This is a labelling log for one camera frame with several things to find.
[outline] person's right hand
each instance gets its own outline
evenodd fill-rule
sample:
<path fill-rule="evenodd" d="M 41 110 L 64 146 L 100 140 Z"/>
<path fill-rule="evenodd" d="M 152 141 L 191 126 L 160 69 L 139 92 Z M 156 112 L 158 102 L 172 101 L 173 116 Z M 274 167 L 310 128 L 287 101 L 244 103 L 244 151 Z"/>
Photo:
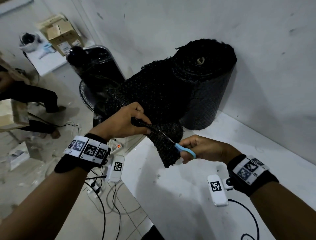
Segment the person's right hand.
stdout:
<path fill-rule="evenodd" d="M 233 146 L 219 142 L 199 135 L 193 135 L 183 139 L 179 144 L 185 148 L 191 149 L 197 158 L 206 159 L 209 161 L 222 161 L 228 164 L 230 160 L 241 154 Z M 193 159 L 188 152 L 182 151 L 180 153 L 183 158 L 183 163 L 186 164 Z"/>

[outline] white label on box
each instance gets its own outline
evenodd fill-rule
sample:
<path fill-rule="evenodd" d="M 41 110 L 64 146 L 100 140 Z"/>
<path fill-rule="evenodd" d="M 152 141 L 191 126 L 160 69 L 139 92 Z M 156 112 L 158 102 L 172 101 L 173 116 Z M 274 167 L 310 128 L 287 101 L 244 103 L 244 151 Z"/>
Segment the white label on box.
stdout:
<path fill-rule="evenodd" d="M 67 42 L 62 42 L 61 44 L 57 45 L 59 49 L 64 53 L 67 54 L 70 52 L 71 46 Z"/>
<path fill-rule="evenodd" d="M 80 42 L 78 39 L 76 39 L 76 41 L 74 41 L 74 42 L 72 43 L 72 45 L 73 45 L 73 46 L 78 46 L 78 45 L 81 45 L 81 42 Z"/>

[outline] forearm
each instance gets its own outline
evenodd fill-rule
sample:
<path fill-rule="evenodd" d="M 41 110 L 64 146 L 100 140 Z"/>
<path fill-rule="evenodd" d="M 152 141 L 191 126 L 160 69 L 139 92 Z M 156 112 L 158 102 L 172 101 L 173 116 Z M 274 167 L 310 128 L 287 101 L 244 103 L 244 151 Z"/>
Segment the forearm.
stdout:
<path fill-rule="evenodd" d="M 0 225 L 1 239 L 54 239 L 86 177 L 87 172 L 79 167 L 50 174 Z"/>
<path fill-rule="evenodd" d="M 277 182 L 269 182 L 250 197 L 277 240 L 316 239 L 316 212 Z"/>

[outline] black bubble wrap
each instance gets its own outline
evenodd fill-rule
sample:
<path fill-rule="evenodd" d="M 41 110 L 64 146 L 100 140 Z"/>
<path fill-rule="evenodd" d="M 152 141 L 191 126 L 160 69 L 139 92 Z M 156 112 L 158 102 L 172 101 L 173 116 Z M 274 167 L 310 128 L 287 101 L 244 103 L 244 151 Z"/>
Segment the black bubble wrap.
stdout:
<path fill-rule="evenodd" d="M 153 125 L 138 119 L 132 119 L 132 124 L 152 130 L 148 138 L 168 168 L 180 154 L 158 129 L 179 142 L 183 136 L 181 124 L 188 129 L 209 126 L 236 61 L 230 45 L 210 39 L 192 41 L 178 48 L 173 57 L 143 66 L 118 89 L 107 92 L 112 97 L 95 106 L 95 118 L 102 122 L 120 107 L 138 102 Z"/>

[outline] hand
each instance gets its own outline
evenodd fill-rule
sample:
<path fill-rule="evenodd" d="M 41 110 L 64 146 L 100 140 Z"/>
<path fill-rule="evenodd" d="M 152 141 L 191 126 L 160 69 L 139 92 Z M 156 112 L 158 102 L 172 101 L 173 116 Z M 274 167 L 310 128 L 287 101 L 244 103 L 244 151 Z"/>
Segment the hand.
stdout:
<path fill-rule="evenodd" d="M 98 135 L 109 141 L 114 137 L 128 137 L 136 134 L 149 134 L 151 131 L 146 127 L 136 127 L 131 124 L 131 118 L 136 117 L 151 124 L 148 117 L 144 115 L 144 109 L 138 102 L 131 103 L 109 117 L 104 122 L 95 126 L 89 133 Z"/>
<path fill-rule="evenodd" d="M 179 144 L 185 148 L 191 149 L 197 155 L 197 158 L 209 161 L 222 161 L 225 164 L 241 154 L 240 151 L 227 143 L 201 137 L 199 135 L 193 135 L 183 139 Z M 183 158 L 184 164 L 193 159 L 192 155 L 185 151 L 182 151 L 180 155 Z"/>

